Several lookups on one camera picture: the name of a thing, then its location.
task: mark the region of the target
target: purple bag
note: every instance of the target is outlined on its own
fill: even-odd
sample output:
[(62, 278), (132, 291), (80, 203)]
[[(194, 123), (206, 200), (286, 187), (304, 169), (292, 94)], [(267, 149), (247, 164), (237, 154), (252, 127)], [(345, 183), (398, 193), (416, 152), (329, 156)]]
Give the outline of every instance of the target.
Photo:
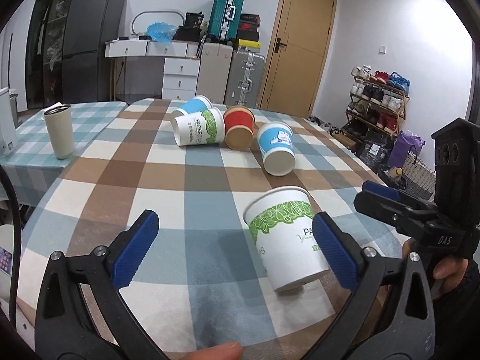
[(400, 132), (395, 146), (393, 147), (390, 157), (388, 158), (387, 165), (389, 167), (403, 167), (405, 160), (410, 151), (415, 152), (414, 147), (417, 149), (417, 155), (422, 151), (425, 141), (417, 135), (413, 135), (411, 131)]

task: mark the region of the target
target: wooden door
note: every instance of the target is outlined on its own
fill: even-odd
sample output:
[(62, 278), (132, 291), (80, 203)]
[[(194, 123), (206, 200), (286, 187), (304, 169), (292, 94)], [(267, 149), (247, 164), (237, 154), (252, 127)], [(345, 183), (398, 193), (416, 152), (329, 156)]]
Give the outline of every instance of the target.
[(261, 109), (307, 117), (330, 41), (335, 0), (284, 0)]

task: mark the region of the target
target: refrigerator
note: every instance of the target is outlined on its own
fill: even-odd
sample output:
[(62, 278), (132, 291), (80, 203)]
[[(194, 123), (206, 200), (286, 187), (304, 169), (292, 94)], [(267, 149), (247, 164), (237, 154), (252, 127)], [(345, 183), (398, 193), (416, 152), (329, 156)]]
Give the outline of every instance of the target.
[(71, 0), (63, 41), (63, 102), (108, 101), (105, 43), (118, 37), (125, 0)]

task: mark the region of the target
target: beige tumbler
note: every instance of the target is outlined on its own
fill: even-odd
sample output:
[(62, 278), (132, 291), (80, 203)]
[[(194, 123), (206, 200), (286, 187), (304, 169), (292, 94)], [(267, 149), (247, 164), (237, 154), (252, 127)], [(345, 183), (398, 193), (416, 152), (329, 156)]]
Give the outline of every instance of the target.
[(44, 112), (53, 152), (59, 160), (74, 152), (74, 129), (71, 124), (70, 104), (62, 104)]

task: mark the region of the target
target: gray suitcase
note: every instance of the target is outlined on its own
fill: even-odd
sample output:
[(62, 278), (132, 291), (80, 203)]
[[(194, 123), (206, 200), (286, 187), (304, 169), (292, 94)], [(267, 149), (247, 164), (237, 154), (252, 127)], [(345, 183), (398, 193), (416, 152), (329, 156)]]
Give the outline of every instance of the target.
[(232, 52), (233, 48), (224, 44), (203, 44), (197, 95), (208, 97), (212, 103), (223, 104)]
[(235, 50), (226, 84), (225, 104), (256, 108), (262, 84), (265, 57), (253, 52)]

